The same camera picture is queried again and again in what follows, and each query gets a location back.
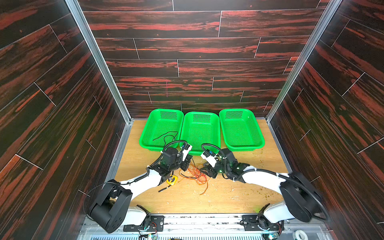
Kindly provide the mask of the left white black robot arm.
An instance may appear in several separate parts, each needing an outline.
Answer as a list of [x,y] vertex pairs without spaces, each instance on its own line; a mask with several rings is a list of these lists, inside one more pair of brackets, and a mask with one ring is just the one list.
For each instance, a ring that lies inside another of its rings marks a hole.
[[145,191],[167,183],[172,186],[178,169],[186,171],[191,163],[192,146],[186,141],[173,141],[164,146],[159,158],[147,166],[146,172],[136,178],[117,182],[112,179],[100,184],[102,189],[90,202],[86,215],[99,224],[108,234],[121,225],[146,230],[150,225],[151,213],[144,207],[131,207],[131,201]]

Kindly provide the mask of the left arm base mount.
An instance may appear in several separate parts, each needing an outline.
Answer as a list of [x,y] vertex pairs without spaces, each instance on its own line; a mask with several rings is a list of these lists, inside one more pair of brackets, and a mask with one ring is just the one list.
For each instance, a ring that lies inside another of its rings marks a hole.
[[144,218],[140,225],[124,225],[123,232],[145,232],[155,233],[162,232],[164,229],[165,216],[150,215]]

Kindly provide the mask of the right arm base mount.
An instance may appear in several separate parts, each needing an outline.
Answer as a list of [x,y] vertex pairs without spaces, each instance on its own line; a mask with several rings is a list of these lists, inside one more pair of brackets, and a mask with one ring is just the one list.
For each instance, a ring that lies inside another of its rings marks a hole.
[[245,231],[282,231],[284,224],[282,221],[275,224],[269,222],[265,217],[258,215],[242,215],[240,225],[244,227]]

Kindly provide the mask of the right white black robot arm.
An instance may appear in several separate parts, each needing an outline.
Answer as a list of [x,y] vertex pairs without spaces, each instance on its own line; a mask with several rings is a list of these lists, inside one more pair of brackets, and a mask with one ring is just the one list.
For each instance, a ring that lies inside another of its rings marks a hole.
[[327,222],[330,219],[322,198],[311,182],[299,172],[276,173],[240,163],[229,149],[212,144],[202,144],[201,157],[207,162],[201,172],[210,178],[221,174],[224,179],[244,184],[253,184],[272,190],[283,197],[278,204],[267,204],[258,212],[256,224],[262,231],[278,227],[283,230],[286,220],[297,219],[308,223],[311,220]]

